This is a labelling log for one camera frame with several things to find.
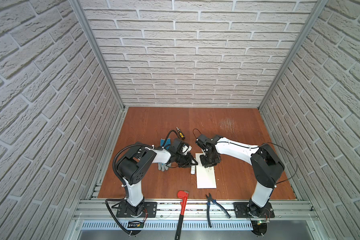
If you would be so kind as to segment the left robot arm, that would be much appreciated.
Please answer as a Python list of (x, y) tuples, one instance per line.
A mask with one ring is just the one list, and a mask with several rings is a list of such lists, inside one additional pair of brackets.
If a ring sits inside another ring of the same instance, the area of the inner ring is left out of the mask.
[(197, 166), (198, 162), (191, 154), (192, 147), (176, 139), (171, 144), (155, 147), (140, 142), (123, 148), (115, 156), (112, 168), (122, 182), (126, 192), (127, 209), (133, 217), (144, 212), (145, 198), (141, 181), (152, 164), (177, 163), (178, 168)]

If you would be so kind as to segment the black yellow stubby screwdriver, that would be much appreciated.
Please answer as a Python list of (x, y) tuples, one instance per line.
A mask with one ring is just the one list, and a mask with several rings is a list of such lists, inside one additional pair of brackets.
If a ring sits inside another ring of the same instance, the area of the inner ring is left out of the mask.
[(182, 140), (184, 140), (184, 139), (185, 139), (185, 135), (183, 134), (183, 132), (181, 131), (181, 129), (178, 128), (178, 127), (176, 127), (176, 129), (177, 129), (177, 133), (178, 133), (178, 135), (179, 135), (179, 138), (182, 139)]

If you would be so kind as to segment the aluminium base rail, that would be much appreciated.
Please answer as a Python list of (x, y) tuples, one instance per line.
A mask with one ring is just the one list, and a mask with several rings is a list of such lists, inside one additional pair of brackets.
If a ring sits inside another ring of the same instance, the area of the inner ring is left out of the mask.
[[(270, 201), (260, 218), (244, 212), (244, 200), (219, 200), (208, 206), (205, 200), (186, 204), (181, 238), (326, 240), (318, 212), (309, 201)], [(148, 200), (148, 218), (142, 227), (131, 228), (133, 218), (126, 210), (104, 199), (81, 200), (74, 211), (65, 240), (172, 240), (181, 212), (179, 200)]]

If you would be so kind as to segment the blue grey work glove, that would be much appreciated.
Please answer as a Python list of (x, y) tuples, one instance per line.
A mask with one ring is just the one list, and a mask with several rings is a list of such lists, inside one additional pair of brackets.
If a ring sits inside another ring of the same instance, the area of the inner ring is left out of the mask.
[[(171, 138), (168, 138), (168, 139), (161, 139), (160, 141), (160, 145), (162, 147), (165, 147), (165, 149), (168, 149), (169, 146), (171, 145)], [(162, 154), (161, 155), (161, 158), (159, 160), (159, 163), (158, 163), (158, 169), (159, 171), (167, 171), (169, 170), (169, 168), (172, 167), (172, 163), (170, 162), (169, 160), (169, 155), (168, 154)]]

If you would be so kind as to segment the white glue stick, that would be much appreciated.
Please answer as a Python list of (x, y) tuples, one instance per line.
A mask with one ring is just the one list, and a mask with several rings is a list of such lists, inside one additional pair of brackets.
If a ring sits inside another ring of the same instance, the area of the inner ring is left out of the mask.
[(196, 173), (196, 167), (192, 166), (191, 167), (191, 174), (194, 175)]

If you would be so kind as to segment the red pipe wrench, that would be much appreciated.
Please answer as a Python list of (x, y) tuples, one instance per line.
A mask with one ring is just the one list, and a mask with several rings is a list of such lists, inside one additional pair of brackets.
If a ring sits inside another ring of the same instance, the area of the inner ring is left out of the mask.
[(187, 200), (188, 200), (188, 197), (189, 197), (189, 192), (188, 191), (179, 191), (177, 196), (182, 201), (181, 201), (181, 212), (180, 212), (180, 216), (179, 216), (179, 220), (178, 220), (175, 240), (180, 240), (181, 231), (182, 231), (182, 225), (183, 225), (183, 221), (184, 221), (184, 214), (185, 214), (186, 204), (187, 204)]

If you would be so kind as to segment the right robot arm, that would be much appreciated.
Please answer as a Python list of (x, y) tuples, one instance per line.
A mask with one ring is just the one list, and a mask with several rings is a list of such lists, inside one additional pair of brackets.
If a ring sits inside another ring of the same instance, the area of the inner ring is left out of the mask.
[(220, 163), (221, 155), (234, 157), (253, 167), (257, 184), (247, 204), (247, 210), (250, 216), (260, 217), (285, 169), (285, 165), (273, 148), (269, 144), (247, 145), (219, 135), (213, 138), (200, 135), (196, 139), (196, 144), (204, 153), (200, 156), (200, 160), (205, 168)]

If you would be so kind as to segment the cream envelope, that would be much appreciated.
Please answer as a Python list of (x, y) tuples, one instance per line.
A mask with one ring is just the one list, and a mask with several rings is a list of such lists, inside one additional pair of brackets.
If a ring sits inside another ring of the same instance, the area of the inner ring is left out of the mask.
[(196, 176), (197, 176), (197, 188), (198, 189), (216, 189), (216, 177), (214, 167), (205, 168), (202, 163), (200, 156), (203, 154), (196, 153), (196, 161), (198, 165), (196, 166)]

